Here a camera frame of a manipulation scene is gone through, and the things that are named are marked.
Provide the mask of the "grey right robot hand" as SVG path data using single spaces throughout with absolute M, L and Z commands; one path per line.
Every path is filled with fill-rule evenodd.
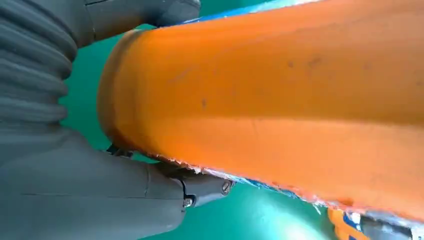
M 176 229 L 233 182 L 90 146 L 61 121 L 79 48 L 195 19 L 198 0 L 0 3 L 0 237 L 136 240 Z

